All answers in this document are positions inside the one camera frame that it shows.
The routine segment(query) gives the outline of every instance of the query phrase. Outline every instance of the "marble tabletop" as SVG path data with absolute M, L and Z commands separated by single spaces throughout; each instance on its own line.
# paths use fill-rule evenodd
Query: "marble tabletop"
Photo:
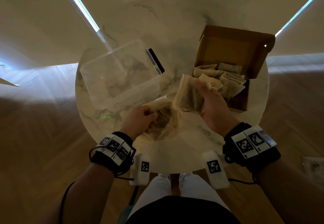
M 191 74 L 199 38 L 206 24 L 218 25 L 224 17 L 206 2 L 191 0 L 145 0 L 125 5 L 107 19 L 101 31 L 107 44 L 89 46 L 81 56 L 75 81 L 76 103 L 88 132 L 99 143 L 107 134 L 117 131 L 131 108 L 122 111 L 96 110 L 84 84 L 80 67 L 107 48 L 116 48 L 141 39 L 152 48 L 165 72 L 160 82 L 160 96 L 174 97 L 182 74 Z M 248 110 L 233 113 L 240 121 L 257 125 L 265 110 L 269 92 L 266 62 L 256 79 L 250 80 Z M 152 142 L 138 137 L 133 146 L 136 153 L 151 157 L 151 172 L 183 173 L 205 168 L 201 153 L 216 150 L 222 154 L 223 138 L 212 132 L 200 116 L 182 113 L 181 132 L 174 138 Z

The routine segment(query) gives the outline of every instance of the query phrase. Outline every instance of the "white pants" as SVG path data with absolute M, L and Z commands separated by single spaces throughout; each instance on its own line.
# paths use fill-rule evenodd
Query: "white pants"
M 219 203 L 229 210 L 217 192 L 211 188 L 206 181 L 196 174 L 184 177 L 182 181 L 179 182 L 179 188 L 181 197 L 213 201 Z M 143 206 L 170 195 L 172 195 L 172 191 L 169 179 L 162 176 L 155 177 L 139 197 L 129 216 Z

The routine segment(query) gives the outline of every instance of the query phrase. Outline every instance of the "wooden floor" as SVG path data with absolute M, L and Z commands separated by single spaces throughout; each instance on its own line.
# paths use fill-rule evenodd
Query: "wooden floor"
M 76 107 L 75 66 L 0 70 L 1 78 L 21 85 L 0 85 L 3 223 L 37 222 L 89 165 L 87 153 L 95 142 Z M 301 156 L 324 156 L 323 90 L 324 72 L 270 76 L 269 100 L 261 127 L 278 143 L 282 156 L 300 170 Z M 203 170 L 197 173 L 206 178 Z M 251 180 L 249 172 L 237 165 L 227 168 L 227 176 Z M 114 181 L 101 223 L 116 223 L 132 191 L 127 181 Z M 173 192 L 179 194 L 176 183 Z M 242 223 L 282 223 L 258 186 L 231 183 L 229 189 L 218 193 Z

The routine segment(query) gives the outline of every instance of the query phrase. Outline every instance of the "white sneaker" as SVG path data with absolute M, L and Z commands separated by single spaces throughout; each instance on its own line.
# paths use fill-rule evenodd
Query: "white sneaker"
M 171 175 L 170 174 L 157 174 L 157 175 L 160 177 L 163 177 L 163 178 L 168 178 L 171 183 Z
M 182 188 L 183 181 L 186 177 L 193 175 L 192 172 L 182 173 L 179 175 L 179 188 Z

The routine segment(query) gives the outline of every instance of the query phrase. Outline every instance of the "clear plastic bin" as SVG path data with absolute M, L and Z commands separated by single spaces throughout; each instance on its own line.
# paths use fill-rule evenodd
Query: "clear plastic bin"
M 97 110 L 119 111 L 158 95 L 163 67 L 152 49 L 136 40 L 85 63 L 81 74 Z

